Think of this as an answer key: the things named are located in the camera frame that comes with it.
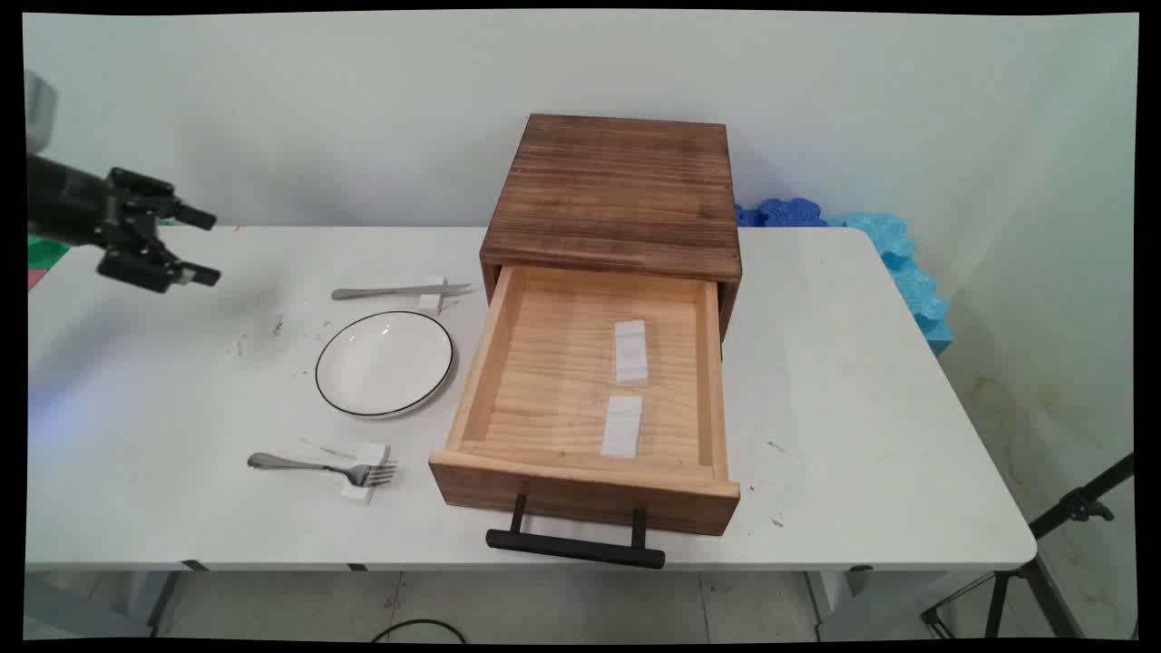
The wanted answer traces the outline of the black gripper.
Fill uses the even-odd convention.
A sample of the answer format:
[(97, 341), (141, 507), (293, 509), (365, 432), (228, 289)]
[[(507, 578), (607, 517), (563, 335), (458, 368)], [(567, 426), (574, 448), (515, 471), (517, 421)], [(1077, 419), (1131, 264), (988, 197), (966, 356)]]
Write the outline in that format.
[(122, 167), (98, 178), (38, 155), (26, 157), (26, 231), (30, 236), (71, 247), (104, 249), (96, 268), (100, 277), (159, 294), (173, 286), (219, 282), (219, 270), (176, 257), (157, 237), (127, 241), (111, 222), (111, 206), (117, 218), (176, 220), (203, 230), (219, 222), (211, 211), (178, 198), (171, 182)]

